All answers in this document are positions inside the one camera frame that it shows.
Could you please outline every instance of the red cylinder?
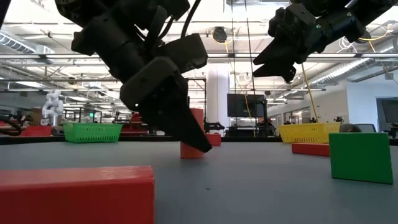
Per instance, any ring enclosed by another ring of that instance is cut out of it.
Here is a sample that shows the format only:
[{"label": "red cylinder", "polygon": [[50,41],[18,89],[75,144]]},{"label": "red cylinder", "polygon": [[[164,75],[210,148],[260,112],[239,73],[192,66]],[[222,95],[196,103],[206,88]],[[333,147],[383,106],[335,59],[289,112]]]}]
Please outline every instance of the red cylinder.
[{"label": "red cylinder", "polygon": [[[198,122],[201,130],[205,132],[205,126],[203,124],[204,120],[204,110],[203,109],[197,109],[197,108],[191,108],[191,112],[193,116],[195,117],[196,121]],[[195,149],[194,147],[191,147],[187,144],[180,143],[180,156],[181,159],[199,159],[202,158],[205,155],[204,152],[199,151],[198,149]]]}]

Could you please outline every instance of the gray table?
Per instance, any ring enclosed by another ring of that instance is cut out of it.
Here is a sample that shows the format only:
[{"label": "gray table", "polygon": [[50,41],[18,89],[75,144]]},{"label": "gray table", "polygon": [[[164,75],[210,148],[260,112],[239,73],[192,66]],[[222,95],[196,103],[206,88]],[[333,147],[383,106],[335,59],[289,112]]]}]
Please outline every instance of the gray table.
[{"label": "gray table", "polygon": [[[391,149],[398,180],[398,148]],[[281,143],[223,143],[180,160],[176,142],[0,146],[0,169],[139,166],[155,169],[156,224],[396,223],[398,186],[333,180],[329,158]]]}]

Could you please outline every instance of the red rectangular block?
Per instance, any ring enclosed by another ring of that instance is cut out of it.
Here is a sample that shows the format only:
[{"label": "red rectangular block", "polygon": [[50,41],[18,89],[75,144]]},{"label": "red rectangular block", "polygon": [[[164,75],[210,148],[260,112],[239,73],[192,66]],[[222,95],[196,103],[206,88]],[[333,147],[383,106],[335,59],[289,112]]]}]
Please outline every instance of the red rectangular block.
[{"label": "red rectangular block", "polygon": [[153,224],[152,167],[0,171],[0,223]]},{"label": "red rectangular block", "polygon": [[221,135],[220,134],[206,134],[206,137],[212,146],[220,146],[221,145]]},{"label": "red rectangular block", "polygon": [[329,144],[293,143],[292,152],[315,156],[330,156]]}]

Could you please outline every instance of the plastic basket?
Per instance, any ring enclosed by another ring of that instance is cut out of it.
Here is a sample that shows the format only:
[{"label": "plastic basket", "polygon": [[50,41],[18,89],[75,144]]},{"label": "plastic basket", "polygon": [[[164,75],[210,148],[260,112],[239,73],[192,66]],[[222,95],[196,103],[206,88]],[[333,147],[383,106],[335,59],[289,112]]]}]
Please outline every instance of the plastic basket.
[{"label": "plastic basket", "polygon": [[329,143],[329,133],[337,133],[340,123],[289,124],[279,126],[284,143]]},{"label": "plastic basket", "polygon": [[64,123],[65,139],[69,142],[116,142],[122,124]]}]

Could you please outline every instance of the yellow basket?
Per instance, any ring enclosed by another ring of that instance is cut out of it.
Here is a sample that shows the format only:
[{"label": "yellow basket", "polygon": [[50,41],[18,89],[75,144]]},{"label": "yellow basket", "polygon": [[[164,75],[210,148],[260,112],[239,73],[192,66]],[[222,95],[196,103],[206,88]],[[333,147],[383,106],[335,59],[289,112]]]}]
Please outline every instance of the yellow basket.
[{"label": "yellow basket", "polygon": [[289,124],[279,126],[284,143],[329,143],[329,133],[337,133],[340,123]]}]

